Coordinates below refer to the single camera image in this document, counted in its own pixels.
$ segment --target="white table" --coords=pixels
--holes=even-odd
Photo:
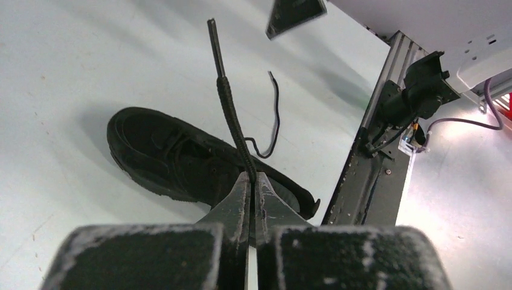
[[[322,203],[319,225],[388,53],[331,4],[269,41],[271,0],[0,2],[0,289],[40,285],[60,242],[89,224],[193,223],[209,210],[144,190],[112,161],[106,124],[158,109],[233,144],[216,93],[215,17],[238,116],[268,164]]]

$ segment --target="black triangular object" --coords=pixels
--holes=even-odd
[[[275,0],[267,37],[273,39],[279,34],[326,14],[323,0]]]

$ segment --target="black shoe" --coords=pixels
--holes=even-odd
[[[139,185],[178,201],[214,207],[244,171],[237,149],[177,118],[144,108],[117,112],[107,128],[116,163]],[[320,200],[277,170],[255,159],[276,194],[304,219]]]

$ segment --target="floor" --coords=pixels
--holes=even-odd
[[[143,106],[233,144],[211,17],[242,128],[260,147],[274,126],[268,70],[279,83],[268,163],[322,199],[310,220],[320,224],[388,47],[329,3],[328,15],[271,42],[272,2],[0,1],[0,289],[37,288],[77,226],[193,223],[209,210],[132,182],[109,155],[106,124]]]
[[[445,105],[438,118],[496,124],[467,99]],[[432,129],[430,152],[416,156],[397,224],[423,231],[440,255],[454,289],[512,285],[512,121],[496,132],[462,123]]]

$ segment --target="sneaker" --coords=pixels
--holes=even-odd
[[[110,153],[140,186],[177,201],[215,207],[244,171],[237,149],[180,119],[145,108],[125,108],[109,121]],[[276,194],[302,218],[320,203],[277,170],[254,160]]]

